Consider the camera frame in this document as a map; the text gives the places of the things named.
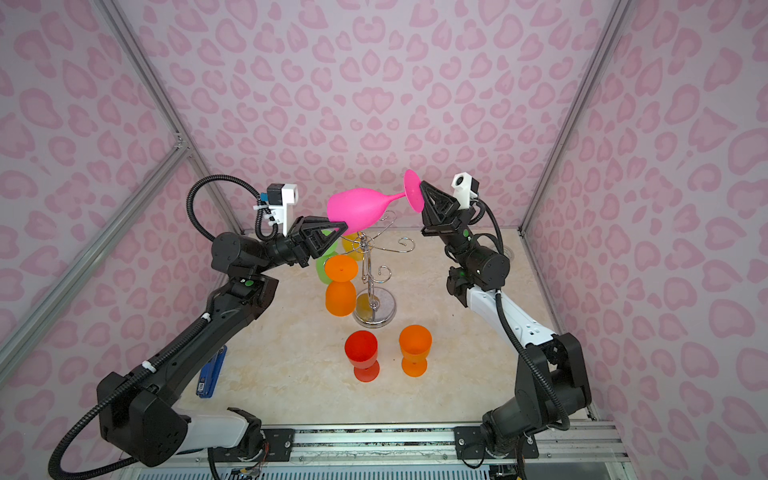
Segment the red plastic wine glass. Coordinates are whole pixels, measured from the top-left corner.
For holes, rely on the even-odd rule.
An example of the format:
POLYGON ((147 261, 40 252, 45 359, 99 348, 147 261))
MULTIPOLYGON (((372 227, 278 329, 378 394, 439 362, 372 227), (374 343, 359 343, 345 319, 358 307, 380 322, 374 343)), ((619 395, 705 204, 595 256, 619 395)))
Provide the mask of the red plastic wine glass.
POLYGON ((380 372, 378 340, 373 333, 363 330, 352 333, 345 342, 344 352, 358 381, 368 383, 377 378, 380 372))

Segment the orange wine glass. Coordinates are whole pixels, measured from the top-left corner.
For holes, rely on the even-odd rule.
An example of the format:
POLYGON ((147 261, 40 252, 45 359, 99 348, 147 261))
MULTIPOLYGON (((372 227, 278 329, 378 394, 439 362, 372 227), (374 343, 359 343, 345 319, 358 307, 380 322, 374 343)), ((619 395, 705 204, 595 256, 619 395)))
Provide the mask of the orange wine glass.
POLYGON ((403 359, 401 368, 410 377, 422 376, 428 368, 428 355, 432 346, 431 332, 422 325, 405 327, 399 336, 403 359))
POLYGON ((330 279, 326 289, 325 306, 337 317, 350 315, 356 308, 356 288, 352 281, 358 274, 358 264, 346 255, 330 257, 324 264, 324 272, 330 279))

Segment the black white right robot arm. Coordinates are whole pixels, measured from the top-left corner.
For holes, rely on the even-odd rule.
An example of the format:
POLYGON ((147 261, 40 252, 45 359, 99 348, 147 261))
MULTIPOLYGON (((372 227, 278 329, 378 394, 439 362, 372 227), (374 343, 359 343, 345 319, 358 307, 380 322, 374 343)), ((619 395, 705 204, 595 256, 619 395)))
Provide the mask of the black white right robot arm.
POLYGON ((439 238, 455 263, 446 280, 448 293, 498 329, 518 355, 514 395, 483 415, 480 435, 488 454, 514 454, 522 461, 535 434, 569 430, 572 414, 591 404, 583 348, 574 335, 543 326, 503 292, 511 260, 495 215, 480 199, 477 181, 458 176, 453 188, 447 193, 417 182, 421 233, 439 238))

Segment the blue flat object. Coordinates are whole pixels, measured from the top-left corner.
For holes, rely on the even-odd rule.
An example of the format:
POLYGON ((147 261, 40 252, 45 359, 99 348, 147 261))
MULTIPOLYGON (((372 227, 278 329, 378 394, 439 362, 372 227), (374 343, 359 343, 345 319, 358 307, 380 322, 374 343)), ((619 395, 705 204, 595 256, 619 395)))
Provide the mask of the blue flat object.
POLYGON ((209 399, 213 397, 227 350, 226 345, 222 346, 202 367, 196 387, 196 395, 199 398, 209 399))

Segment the pink plastic wine glass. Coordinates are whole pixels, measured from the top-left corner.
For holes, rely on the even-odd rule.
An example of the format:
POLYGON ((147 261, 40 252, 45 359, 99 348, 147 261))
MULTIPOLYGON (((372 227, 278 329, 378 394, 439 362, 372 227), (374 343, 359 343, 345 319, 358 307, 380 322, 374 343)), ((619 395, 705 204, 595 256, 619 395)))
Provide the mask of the pink plastic wine glass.
POLYGON ((416 213, 424 209, 424 198, 420 190, 421 179, 413 170, 404 176, 404 192, 385 195, 370 188, 355 188, 334 194, 327 203, 327 218, 332 222, 343 222, 347 234, 361 232, 377 223, 390 204, 406 198, 416 213))

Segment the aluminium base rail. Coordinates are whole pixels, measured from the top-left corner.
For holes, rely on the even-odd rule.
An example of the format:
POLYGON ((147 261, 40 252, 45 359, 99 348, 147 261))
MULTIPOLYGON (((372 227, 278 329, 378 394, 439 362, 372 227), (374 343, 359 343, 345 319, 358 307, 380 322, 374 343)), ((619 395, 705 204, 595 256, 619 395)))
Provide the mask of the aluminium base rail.
POLYGON ((576 419, 545 430, 514 454, 482 450, 471 423, 277 425, 264 463, 217 459, 223 479, 633 479, 611 422, 576 419))

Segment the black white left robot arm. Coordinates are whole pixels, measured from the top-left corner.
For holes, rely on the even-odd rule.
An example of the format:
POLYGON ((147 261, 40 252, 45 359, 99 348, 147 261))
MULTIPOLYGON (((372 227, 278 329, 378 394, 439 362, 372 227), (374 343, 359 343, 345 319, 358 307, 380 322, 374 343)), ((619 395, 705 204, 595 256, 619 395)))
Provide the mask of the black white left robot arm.
POLYGON ((274 300, 278 281, 268 271, 281 265, 306 267, 347 230, 325 217, 298 218, 287 235, 268 241, 225 232, 211 244, 214 270, 227 282, 208 297, 203 313, 166 347, 126 375, 111 373, 97 387, 105 408, 99 414, 104 440, 148 467, 179 451, 227 449, 243 460, 261 456, 261 422, 235 407, 213 426, 174 410, 186 386, 238 332, 274 300))

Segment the yellow plastic wine glass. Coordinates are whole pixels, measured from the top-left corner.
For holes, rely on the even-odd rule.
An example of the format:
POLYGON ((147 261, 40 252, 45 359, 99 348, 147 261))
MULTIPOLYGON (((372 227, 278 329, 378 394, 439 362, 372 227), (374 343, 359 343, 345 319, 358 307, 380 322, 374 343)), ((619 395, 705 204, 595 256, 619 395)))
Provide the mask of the yellow plastic wine glass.
POLYGON ((341 238, 341 243, 346 256, 356 262, 360 262, 364 259, 367 239, 363 232, 344 235, 341 238))

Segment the chrome wine glass rack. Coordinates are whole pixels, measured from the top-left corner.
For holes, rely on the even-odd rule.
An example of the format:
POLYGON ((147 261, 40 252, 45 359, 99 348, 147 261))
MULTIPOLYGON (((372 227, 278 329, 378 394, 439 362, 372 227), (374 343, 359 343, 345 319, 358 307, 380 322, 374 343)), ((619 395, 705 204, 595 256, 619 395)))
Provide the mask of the chrome wine glass rack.
POLYGON ((361 281, 363 287, 358 291, 356 308, 352 315, 363 328, 375 330, 388 325, 397 313, 397 302, 394 295, 383 287, 392 278, 392 271, 386 265, 373 266, 374 251, 395 254, 408 254, 415 249, 415 242, 407 237, 401 237, 398 248, 386 248, 376 245, 376 240, 387 232, 397 219, 397 214, 386 210, 382 218, 375 223, 372 234, 362 231, 367 239, 365 256, 361 264, 361 281))

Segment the green plastic wine glass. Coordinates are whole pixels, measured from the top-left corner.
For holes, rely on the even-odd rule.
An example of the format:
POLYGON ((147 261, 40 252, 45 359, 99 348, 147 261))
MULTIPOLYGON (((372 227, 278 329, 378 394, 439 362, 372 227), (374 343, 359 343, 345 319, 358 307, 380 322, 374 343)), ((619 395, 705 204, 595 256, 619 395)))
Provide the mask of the green plastic wine glass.
POLYGON ((335 257, 335 256, 338 255, 338 248, 339 248, 338 241, 335 241, 323 253, 323 255, 320 258, 315 260, 315 268, 316 268, 316 272, 317 272, 318 278, 325 285, 329 285, 332 282, 332 280, 330 279, 330 277, 327 275, 327 273, 325 271, 326 263, 327 263, 327 261, 330 258, 335 257))

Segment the orange wine glass front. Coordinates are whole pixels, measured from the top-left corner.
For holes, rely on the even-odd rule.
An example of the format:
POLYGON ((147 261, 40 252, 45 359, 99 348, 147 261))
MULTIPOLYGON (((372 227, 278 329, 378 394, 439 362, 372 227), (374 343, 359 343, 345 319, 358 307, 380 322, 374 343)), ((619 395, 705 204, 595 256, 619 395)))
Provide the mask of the orange wine glass front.
POLYGON ((352 281, 358 274, 358 264, 346 255, 330 257, 324 264, 324 272, 330 279, 326 289, 325 306, 337 317, 350 315, 356 308, 356 288, 352 281))

